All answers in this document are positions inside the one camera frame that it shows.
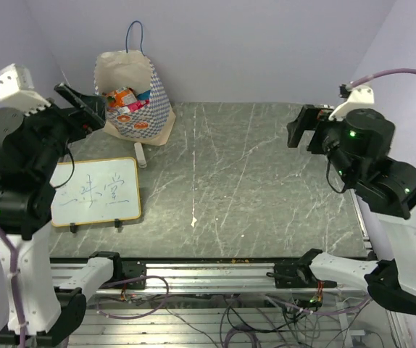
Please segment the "orange snack packet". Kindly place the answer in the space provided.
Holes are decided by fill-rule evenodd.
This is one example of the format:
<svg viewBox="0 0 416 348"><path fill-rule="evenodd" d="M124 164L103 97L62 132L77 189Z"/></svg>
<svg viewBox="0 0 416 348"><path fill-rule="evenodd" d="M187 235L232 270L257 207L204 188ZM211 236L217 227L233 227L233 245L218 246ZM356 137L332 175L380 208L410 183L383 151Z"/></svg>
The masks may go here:
<svg viewBox="0 0 416 348"><path fill-rule="evenodd" d="M128 87L119 88L107 94L103 94L103 96L107 100L108 107L112 109L119 109L137 101L133 90Z"/></svg>

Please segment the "blue checkered paper bag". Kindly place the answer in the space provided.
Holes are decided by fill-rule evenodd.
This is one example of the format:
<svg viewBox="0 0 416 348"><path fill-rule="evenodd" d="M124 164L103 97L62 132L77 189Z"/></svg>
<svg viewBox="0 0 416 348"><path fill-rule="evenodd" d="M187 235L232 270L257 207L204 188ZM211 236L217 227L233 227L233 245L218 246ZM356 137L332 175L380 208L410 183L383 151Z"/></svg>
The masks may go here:
<svg viewBox="0 0 416 348"><path fill-rule="evenodd" d="M96 58L95 93L106 101L103 131L122 140L162 146L170 137L175 113L153 62L142 48L129 46L135 25L142 23L134 20L128 26L123 50Z"/></svg>

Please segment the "red chips packet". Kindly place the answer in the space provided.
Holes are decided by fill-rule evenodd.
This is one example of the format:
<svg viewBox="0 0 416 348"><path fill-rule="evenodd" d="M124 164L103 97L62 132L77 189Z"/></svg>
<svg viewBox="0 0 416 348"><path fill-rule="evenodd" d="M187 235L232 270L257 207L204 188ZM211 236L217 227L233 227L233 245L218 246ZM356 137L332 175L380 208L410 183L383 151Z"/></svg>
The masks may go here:
<svg viewBox="0 0 416 348"><path fill-rule="evenodd" d="M121 107L120 112L125 113L125 114L136 112L139 109L142 109L143 107L145 107L148 103L149 103L148 99L137 100L133 102L132 104L128 104L128 105L125 105L124 107Z"/></svg>

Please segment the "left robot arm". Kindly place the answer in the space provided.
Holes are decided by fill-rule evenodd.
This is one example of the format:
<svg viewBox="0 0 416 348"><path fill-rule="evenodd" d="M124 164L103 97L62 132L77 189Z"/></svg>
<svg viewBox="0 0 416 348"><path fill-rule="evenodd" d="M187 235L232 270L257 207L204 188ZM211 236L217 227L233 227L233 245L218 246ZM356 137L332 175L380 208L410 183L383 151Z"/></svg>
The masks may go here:
<svg viewBox="0 0 416 348"><path fill-rule="evenodd" d="M49 234L51 203L57 192L51 177L69 145L104 127L106 102L60 83L68 101L48 100L32 112L0 108L0 262L9 300L9 320L0 344L58 347L82 323L88 300L103 285L124 278L116 252L95 252L78 274L56 286L52 280Z"/></svg>

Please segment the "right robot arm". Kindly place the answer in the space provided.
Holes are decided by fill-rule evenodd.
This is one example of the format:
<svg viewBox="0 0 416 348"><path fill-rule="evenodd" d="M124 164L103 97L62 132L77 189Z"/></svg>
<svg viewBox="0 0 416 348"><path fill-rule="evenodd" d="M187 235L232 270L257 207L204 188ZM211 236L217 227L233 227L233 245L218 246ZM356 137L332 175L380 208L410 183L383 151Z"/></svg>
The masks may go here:
<svg viewBox="0 0 416 348"><path fill-rule="evenodd" d="M304 105L287 125L290 148L306 131L307 146L339 175L342 191L354 191L383 226L391 260L357 261L310 249L296 264L302 286L334 281L366 291L386 310L416 316L416 168L389 157L396 126L374 109L350 111L332 120L330 107Z"/></svg>

